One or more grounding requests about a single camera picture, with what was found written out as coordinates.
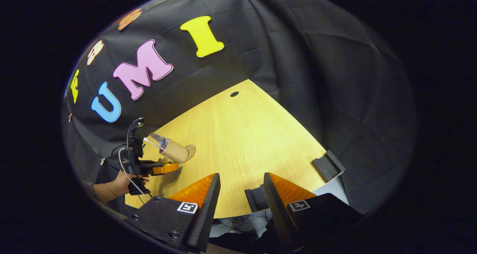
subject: wrist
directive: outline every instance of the wrist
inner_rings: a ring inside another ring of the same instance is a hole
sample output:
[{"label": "wrist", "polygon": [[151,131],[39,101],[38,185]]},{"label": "wrist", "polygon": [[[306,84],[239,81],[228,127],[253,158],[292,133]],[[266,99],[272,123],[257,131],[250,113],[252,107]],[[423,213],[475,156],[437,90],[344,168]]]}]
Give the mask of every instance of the wrist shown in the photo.
[{"label": "wrist", "polygon": [[121,190],[116,184],[115,181],[106,183],[106,186],[113,192],[114,196],[118,197],[124,194],[124,191]]}]

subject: yellow letter i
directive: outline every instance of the yellow letter i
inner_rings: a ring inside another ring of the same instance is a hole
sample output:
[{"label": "yellow letter i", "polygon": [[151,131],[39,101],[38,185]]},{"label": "yellow letter i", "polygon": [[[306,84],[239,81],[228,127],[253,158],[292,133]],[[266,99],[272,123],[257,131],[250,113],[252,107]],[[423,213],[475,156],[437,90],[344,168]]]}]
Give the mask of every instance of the yellow letter i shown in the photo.
[{"label": "yellow letter i", "polygon": [[181,30],[188,31],[194,39],[198,49],[197,57],[205,57],[224,48],[224,43],[218,42],[210,30],[209,21],[210,16],[200,16],[187,21],[180,27]]}]

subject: cable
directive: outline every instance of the cable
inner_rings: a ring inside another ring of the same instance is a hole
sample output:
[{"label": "cable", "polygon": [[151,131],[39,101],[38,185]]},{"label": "cable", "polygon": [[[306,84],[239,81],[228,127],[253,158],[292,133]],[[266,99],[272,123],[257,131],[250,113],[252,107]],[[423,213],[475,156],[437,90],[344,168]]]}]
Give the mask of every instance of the cable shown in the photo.
[{"label": "cable", "polygon": [[243,221],[242,216],[240,216],[239,222],[232,222],[232,226],[233,226],[234,228],[239,228],[239,227],[242,226],[243,224],[244,224],[244,221]]},{"label": "cable", "polygon": [[234,222],[234,220],[236,220],[236,219],[234,219],[234,218],[237,218],[237,217],[228,217],[228,220],[232,219],[232,220],[230,220],[230,222],[232,222],[232,223],[240,223],[240,220],[239,220],[238,222]]},{"label": "cable", "polygon": [[227,226],[227,225],[225,225],[225,224],[222,222],[222,220],[225,220],[225,218],[219,219],[219,220],[220,220],[220,223],[221,223],[222,225],[224,225],[225,227],[228,227],[228,228],[231,228],[231,227],[232,227],[232,226]]},{"label": "cable", "polygon": [[263,230],[265,228],[265,226],[267,226],[268,223],[264,224],[259,230],[257,230],[257,232],[260,232],[261,230]]},{"label": "cable", "polygon": [[133,183],[134,186],[143,194],[143,196],[149,201],[149,198],[141,191],[141,189],[136,185],[136,183],[133,182],[133,180],[127,175],[126,170],[124,169],[123,161],[121,160],[121,152],[124,148],[121,148],[118,152],[118,157],[119,157],[119,164],[121,164],[121,168],[123,169],[124,173],[126,174],[126,177]]}]

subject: black cable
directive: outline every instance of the black cable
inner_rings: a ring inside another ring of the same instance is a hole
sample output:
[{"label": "black cable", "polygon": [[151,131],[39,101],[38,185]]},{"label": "black cable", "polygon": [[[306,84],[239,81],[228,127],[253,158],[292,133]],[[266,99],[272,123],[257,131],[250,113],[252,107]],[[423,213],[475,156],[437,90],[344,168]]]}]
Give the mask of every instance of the black cable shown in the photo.
[{"label": "black cable", "polygon": [[235,217],[229,217],[228,220],[232,219],[232,220],[230,220],[230,222],[232,222],[232,223],[240,223],[240,220],[239,220],[238,222],[234,222],[234,220],[236,220],[236,219],[234,219],[234,218],[235,218]]},{"label": "black cable", "polygon": [[259,230],[257,230],[257,232],[260,232],[261,230],[263,230],[265,228],[265,226],[267,226],[268,223],[264,224]]},{"label": "black cable", "polygon": [[232,226],[227,226],[227,225],[225,225],[225,224],[222,222],[223,219],[219,219],[219,220],[220,220],[220,223],[221,223],[222,225],[224,225],[225,227],[228,227],[228,228],[232,227]]},{"label": "black cable", "polygon": [[265,219],[267,220],[267,224],[270,224],[270,222],[268,221],[268,218],[267,218],[267,210],[265,211]]},{"label": "black cable", "polygon": [[232,226],[233,226],[234,228],[239,228],[239,227],[242,226],[243,224],[244,224],[244,222],[243,222],[242,216],[240,216],[239,222],[232,222]]}]

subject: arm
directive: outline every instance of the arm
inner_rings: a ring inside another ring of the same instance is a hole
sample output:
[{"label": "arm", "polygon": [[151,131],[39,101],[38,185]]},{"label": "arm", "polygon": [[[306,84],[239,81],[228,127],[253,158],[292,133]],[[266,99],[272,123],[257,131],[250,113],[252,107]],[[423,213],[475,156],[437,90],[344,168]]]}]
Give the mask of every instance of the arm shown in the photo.
[{"label": "arm", "polygon": [[[136,175],[128,174],[130,178],[136,178]],[[138,175],[140,178],[147,178],[149,175]],[[144,179],[144,185],[148,182],[148,179]],[[116,179],[108,183],[93,184],[92,189],[101,203],[106,203],[114,198],[129,193],[127,186],[130,181],[124,171],[119,171]]]}]

